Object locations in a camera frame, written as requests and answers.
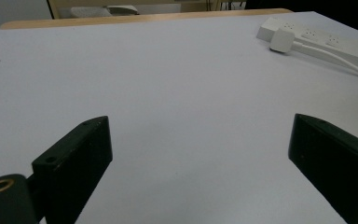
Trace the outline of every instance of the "power cord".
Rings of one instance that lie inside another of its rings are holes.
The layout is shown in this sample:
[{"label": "power cord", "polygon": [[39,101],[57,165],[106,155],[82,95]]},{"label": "power cord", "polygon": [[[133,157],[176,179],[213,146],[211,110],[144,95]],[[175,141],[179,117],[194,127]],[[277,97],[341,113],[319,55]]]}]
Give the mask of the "power cord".
[{"label": "power cord", "polygon": [[269,48],[278,52],[287,53],[290,50],[298,50],[298,49],[308,49],[315,52],[322,53],[332,59],[338,60],[344,64],[346,64],[349,68],[353,69],[358,73],[358,66],[356,64],[350,63],[347,60],[339,57],[338,55],[329,52],[324,49],[318,49],[312,46],[304,45],[295,41],[295,34],[290,31],[285,31],[283,29],[278,29],[274,35],[272,36],[271,43]]}]

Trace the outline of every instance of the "power strip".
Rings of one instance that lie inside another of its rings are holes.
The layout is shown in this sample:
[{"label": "power strip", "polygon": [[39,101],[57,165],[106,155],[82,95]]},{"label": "power strip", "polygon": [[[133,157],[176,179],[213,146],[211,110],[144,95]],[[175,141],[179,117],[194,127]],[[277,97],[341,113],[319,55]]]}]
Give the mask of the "power strip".
[{"label": "power strip", "polygon": [[[278,29],[295,34],[295,41],[303,45],[331,52],[342,59],[358,66],[358,41],[348,39],[344,36],[327,33],[303,24],[285,21],[283,19],[270,17],[259,28],[257,38],[270,42]],[[345,63],[328,57],[315,50],[307,48],[296,49],[296,51],[310,56],[348,67]]]}]

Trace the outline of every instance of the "table surface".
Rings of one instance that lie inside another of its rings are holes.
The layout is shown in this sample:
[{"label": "table surface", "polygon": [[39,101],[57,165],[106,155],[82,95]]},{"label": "table surface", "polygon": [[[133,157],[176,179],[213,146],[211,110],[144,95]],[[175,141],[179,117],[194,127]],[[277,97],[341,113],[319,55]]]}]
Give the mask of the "table surface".
[{"label": "table surface", "polygon": [[315,12],[0,30],[0,175],[106,115],[78,224],[345,223],[287,153],[295,113],[358,137],[358,76],[270,51],[270,16],[358,39]]},{"label": "table surface", "polygon": [[249,9],[231,11],[208,11],[208,12],[185,12],[185,13],[166,13],[152,15],[134,15],[121,17],[102,17],[102,18],[81,18],[81,19],[61,19],[61,20],[39,20],[39,21],[9,21],[1,25],[0,29],[23,29],[23,28],[44,28],[60,26],[78,26],[95,24],[113,24],[137,21],[169,21],[181,19],[195,19],[207,17],[227,17],[227,16],[252,16],[291,12],[285,8],[268,9]]}]

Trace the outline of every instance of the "chair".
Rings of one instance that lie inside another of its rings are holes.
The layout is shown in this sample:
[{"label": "chair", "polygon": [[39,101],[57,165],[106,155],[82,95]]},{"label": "chair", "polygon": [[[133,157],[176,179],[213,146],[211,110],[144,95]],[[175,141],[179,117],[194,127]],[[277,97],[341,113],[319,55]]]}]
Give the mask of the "chair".
[{"label": "chair", "polygon": [[111,17],[139,14],[138,10],[133,6],[71,7],[70,13],[73,18]]},{"label": "chair", "polygon": [[71,17],[109,17],[114,15],[137,15],[133,6],[111,6],[117,0],[47,0],[52,19],[61,19],[60,8],[69,8]]}]

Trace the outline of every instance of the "floor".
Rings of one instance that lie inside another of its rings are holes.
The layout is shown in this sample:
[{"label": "floor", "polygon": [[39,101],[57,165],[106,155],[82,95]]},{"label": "floor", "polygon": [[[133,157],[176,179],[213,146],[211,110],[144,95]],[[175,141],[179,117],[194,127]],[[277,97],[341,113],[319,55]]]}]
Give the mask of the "floor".
[{"label": "floor", "polygon": [[[179,13],[182,8],[180,4],[164,4],[164,5],[137,5],[134,6],[140,15],[161,14],[161,13]],[[231,10],[244,10],[245,2],[231,3]],[[222,10],[229,10],[229,3],[222,4]],[[62,8],[60,14],[63,19],[72,18],[69,8]]]}]

